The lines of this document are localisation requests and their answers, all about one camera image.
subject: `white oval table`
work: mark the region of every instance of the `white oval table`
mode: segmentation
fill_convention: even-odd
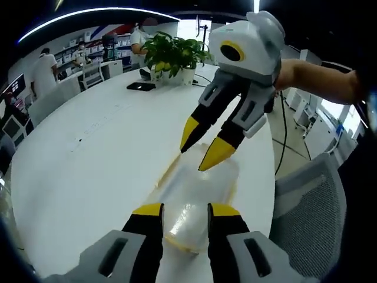
[[[197,74],[211,80],[215,70],[206,65]],[[126,89],[139,78],[132,71],[75,96],[42,121],[13,157],[15,220],[43,278],[67,272],[85,248],[121,230],[179,153],[183,127],[204,88]],[[200,143],[211,143],[236,104]],[[232,206],[251,231],[268,236],[275,196],[269,123],[233,158],[240,174]],[[164,243],[157,282],[212,282],[207,255],[183,254]]]

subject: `human arm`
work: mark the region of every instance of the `human arm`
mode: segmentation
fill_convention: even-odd
[[[85,56],[85,61],[87,62],[87,64],[92,62],[91,58],[89,58],[89,56],[87,55]]]
[[[72,63],[76,67],[80,67],[80,63],[78,62],[78,52],[77,51],[73,52],[73,54],[72,54]]]
[[[133,54],[136,54],[136,55],[145,55],[146,53],[148,53],[148,50],[142,49],[142,46],[140,44],[131,45],[131,49],[132,49]]]
[[[35,93],[35,86],[34,86],[34,82],[33,81],[30,83],[30,88],[31,88],[31,91],[33,92],[33,96],[37,97],[37,94]]]
[[[306,61],[282,60],[276,90],[296,87],[334,103],[353,104],[366,97],[355,71],[344,74]]]
[[[147,50],[142,49],[143,46],[140,44],[141,35],[138,31],[134,31],[131,34],[130,42],[131,42],[131,50],[132,50],[133,54],[144,55],[144,54],[148,53]]]
[[[58,76],[58,64],[57,64],[57,61],[55,59],[55,56],[53,56],[52,54],[49,54],[49,65],[51,66],[51,71],[52,71],[52,74],[54,75],[54,78],[55,78],[55,81],[57,80],[57,76]]]
[[[55,81],[56,81],[56,80],[57,80],[57,77],[58,77],[58,67],[57,67],[57,65],[55,64],[55,65],[53,65],[53,66],[51,67],[51,69],[52,69],[52,73],[53,73],[54,78],[55,78]]]

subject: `ceiling light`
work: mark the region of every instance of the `ceiling light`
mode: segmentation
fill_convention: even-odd
[[[259,0],[254,0],[254,13],[259,12]]]
[[[72,12],[72,13],[69,13],[69,14],[66,14],[66,15],[63,15],[63,16],[60,16],[60,17],[57,17],[57,18],[55,18],[55,19],[51,19],[51,20],[49,20],[48,22],[45,22],[44,24],[41,24],[41,25],[39,25],[38,27],[36,27],[36,28],[32,29],[31,31],[29,31],[28,33],[26,33],[23,37],[21,37],[21,38],[18,40],[18,43],[20,43],[22,40],[24,40],[24,39],[25,39],[26,37],[28,37],[29,35],[31,35],[31,34],[35,33],[36,31],[40,30],[41,28],[44,28],[44,27],[46,27],[47,25],[52,24],[53,22],[59,21],[59,20],[61,20],[61,19],[65,19],[65,18],[68,18],[68,17],[74,16],[74,15],[79,15],[79,14],[84,14],[84,13],[89,13],[89,12],[110,11],[110,10],[145,12],[145,13],[149,13],[149,14],[154,14],[154,15],[158,15],[158,16],[162,16],[162,17],[167,17],[167,18],[175,19],[176,21],[180,21],[180,19],[178,19],[178,18],[176,18],[176,17],[169,16],[169,15],[166,15],[166,14],[162,14],[162,13],[159,13],[159,12],[154,12],[154,11],[144,10],[144,9],[127,8],[127,7],[93,8],[93,9],[86,9],[86,10],[82,10],[82,11]]]

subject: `plastic bag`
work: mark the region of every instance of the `plastic bag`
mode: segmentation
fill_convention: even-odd
[[[231,158],[205,172],[198,171],[207,148],[204,144],[194,145],[179,155],[145,202],[165,204],[164,237],[193,253],[205,251],[208,246],[208,203],[230,204],[239,174]]]

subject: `smartphone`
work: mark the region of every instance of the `smartphone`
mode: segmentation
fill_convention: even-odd
[[[142,90],[142,91],[150,91],[154,88],[156,88],[156,85],[149,84],[149,83],[132,83],[127,87],[128,90]]]

